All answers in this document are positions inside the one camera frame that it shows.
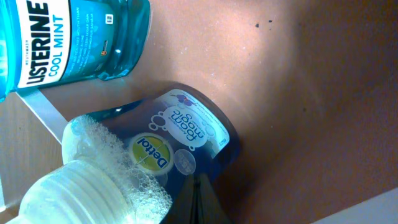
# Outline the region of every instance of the bottle neck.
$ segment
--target bottle neck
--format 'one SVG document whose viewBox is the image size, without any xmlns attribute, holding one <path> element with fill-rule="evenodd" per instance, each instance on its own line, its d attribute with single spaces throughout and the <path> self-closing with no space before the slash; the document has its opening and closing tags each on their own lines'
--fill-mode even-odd
<svg viewBox="0 0 398 224">
<path fill-rule="evenodd" d="M 37 181 L 11 223 L 125 223 L 133 216 L 103 171 L 89 160 L 75 160 Z"/>
</svg>

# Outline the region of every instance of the bottle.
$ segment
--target bottle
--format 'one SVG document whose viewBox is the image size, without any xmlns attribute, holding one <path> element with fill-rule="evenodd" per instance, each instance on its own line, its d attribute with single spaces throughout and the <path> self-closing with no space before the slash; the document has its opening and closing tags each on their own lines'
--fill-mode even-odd
<svg viewBox="0 0 398 224">
<path fill-rule="evenodd" d="M 0 0 L 0 102 L 11 91 L 127 75 L 144 48 L 148 0 Z"/>
<path fill-rule="evenodd" d="M 176 83 L 70 121 L 64 166 L 29 189 L 12 222 L 160 223 L 189 175 L 213 181 L 239 151 L 225 114 L 199 91 Z"/>
</svg>

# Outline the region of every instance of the white foam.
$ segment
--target white foam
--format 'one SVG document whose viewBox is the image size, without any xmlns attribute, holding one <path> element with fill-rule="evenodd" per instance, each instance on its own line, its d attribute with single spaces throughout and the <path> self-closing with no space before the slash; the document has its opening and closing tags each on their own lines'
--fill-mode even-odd
<svg viewBox="0 0 398 224">
<path fill-rule="evenodd" d="M 87 157 L 119 187 L 131 206 L 126 223 L 159 223 L 172 205 L 171 196 L 132 163 L 123 142 L 89 116 L 72 120 L 63 134 L 63 162 Z"/>
</svg>

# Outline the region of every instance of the listerine bottle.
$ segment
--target listerine bottle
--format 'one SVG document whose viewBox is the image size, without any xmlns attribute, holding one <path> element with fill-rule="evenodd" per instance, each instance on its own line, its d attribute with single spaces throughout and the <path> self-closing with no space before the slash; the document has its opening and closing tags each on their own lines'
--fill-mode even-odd
<svg viewBox="0 0 398 224">
<path fill-rule="evenodd" d="M 0 0 L 0 101 L 10 91 L 123 77 L 150 24 L 148 0 Z"/>
</svg>

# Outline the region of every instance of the listerine logo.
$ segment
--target listerine logo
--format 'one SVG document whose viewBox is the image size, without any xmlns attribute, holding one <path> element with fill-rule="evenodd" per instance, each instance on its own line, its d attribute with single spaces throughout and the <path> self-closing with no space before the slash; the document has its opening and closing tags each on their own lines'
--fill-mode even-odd
<svg viewBox="0 0 398 224">
<path fill-rule="evenodd" d="M 50 77 L 62 75 L 58 73 L 63 73 L 60 65 L 63 54 L 64 21 L 60 16 L 50 15 L 47 3 L 26 1 L 26 6 L 30 21 L 31 53 L 29 55 L 26 51 L 28 55 L 24 57 L 29 60 L 30 56 L 30 72 L 26 84 L 31 85 L 42 83 L 46 75 Z"/>
<path fill-rule="evenodd" d="M 157 134 L 138 134 L 130 141 L 129 149 L 135 165 L 147 173 L 162 175 L 174 165 L 171 145 Z"/>
</svg>

